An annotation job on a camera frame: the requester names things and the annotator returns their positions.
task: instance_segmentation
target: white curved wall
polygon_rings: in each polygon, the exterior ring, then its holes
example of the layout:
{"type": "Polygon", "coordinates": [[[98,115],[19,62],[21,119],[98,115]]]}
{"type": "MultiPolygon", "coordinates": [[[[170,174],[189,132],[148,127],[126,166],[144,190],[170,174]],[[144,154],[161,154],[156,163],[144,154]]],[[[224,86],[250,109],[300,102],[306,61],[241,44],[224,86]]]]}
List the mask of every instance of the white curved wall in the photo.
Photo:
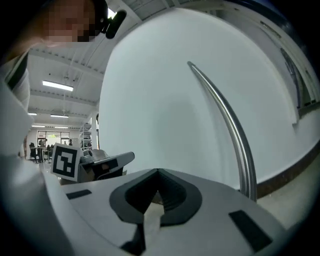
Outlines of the white curved wall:
{"type": "Polygon", "coordinates": [[[296,163],[319,140],[319,111],[292,126],[284,80],[253,41],[218,18],[175,9],[128,34],[106,68],[100,148],[108,155],[133,151],[129,173],[169,168],[239,187],[225,122],[187,61],[215,83],[235,111],[258,182],[296,163]]]}

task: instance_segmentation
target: black rubber pad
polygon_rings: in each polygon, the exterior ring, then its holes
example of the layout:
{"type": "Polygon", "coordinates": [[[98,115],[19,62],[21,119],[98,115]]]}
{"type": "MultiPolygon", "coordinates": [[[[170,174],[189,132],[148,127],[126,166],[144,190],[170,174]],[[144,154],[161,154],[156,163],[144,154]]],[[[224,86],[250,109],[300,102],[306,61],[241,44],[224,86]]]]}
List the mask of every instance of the black rubber pad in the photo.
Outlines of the black rubber pad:
{"type": "Polygon", "coordinates": [[[231,212],[229,216],[255,253],[272,243],[266,233],[243,210],[231,212]]]}
{"type": "Polygon", "coordinates": [[[84,196],[90,195],[90,194],[92,194],[92,192],[88,189],[85,189],[85,190],[80,190],[77,192],[68,193],[68,194],[66,194],[66,197],[69,200],[71,200],[71,199],[75,199],[75,198],[84,197],[84,196]]]}

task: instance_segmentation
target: stainless steel handrail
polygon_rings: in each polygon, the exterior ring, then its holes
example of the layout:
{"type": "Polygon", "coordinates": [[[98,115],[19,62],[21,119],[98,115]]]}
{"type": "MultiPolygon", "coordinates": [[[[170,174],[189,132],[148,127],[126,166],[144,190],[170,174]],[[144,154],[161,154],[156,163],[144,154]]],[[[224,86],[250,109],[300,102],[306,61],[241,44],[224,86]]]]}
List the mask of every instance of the stainless steel handrail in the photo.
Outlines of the stainless steel handrail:
{"type": "Polygon", "coordinates": [[[192,72],[206,88],[216,102],[230,133],[239,169],[240,192],[253,201],[257,201],[257,179],[250,146],[235,112],[226,98],[212,81],[192,62],[188,61],[192,72]]]}

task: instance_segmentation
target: floor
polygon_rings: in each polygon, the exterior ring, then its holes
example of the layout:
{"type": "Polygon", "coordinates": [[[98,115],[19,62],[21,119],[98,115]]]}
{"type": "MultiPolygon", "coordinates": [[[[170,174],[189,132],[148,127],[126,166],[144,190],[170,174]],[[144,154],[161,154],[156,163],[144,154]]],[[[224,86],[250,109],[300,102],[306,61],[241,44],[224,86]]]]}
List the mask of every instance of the floor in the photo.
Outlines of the floor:
{"type": "MultiPolygon", "coordinates": [[[[50,171],[50,164],[38,163],[40,170],[50,171]]],[[[277,191],[260,198],[257,203],[271,213],[285,229],[304,220],[310,211],[320,185],[320,154],[293,181],[277,191]]],[[[162,205],[151,203],[145,213],[146,245],[151,243],[159,230],[162,205]]]]}

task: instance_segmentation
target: fluorescent ceiling light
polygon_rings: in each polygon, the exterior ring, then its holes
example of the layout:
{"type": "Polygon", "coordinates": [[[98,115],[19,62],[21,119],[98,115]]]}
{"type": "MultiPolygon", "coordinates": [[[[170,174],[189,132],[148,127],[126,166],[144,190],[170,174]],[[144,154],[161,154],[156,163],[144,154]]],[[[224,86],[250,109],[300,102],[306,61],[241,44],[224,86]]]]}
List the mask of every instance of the fluorescent ceiling light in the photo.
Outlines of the fluorescent ceiling light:
{"type": "Polygon", "coordinates": [[[49,81],[42,81],[44,86],[54,87],[58,89],[63,89],[72,92],[74,88],[72,86],[56,83],[56,82],[49,82],[49,81]]]}
{"type": "Polygon", "coordinates": [[[108,8],[108,19],[109,18],[113,19],[116,14],[117,14],[116,12],[108,8]]]}
{"type": "Polygon", "coordinates": [[[58,114],[51,114],[50,117],[52,118],[69,118],[67,115],[58,115],[58,114]]]}

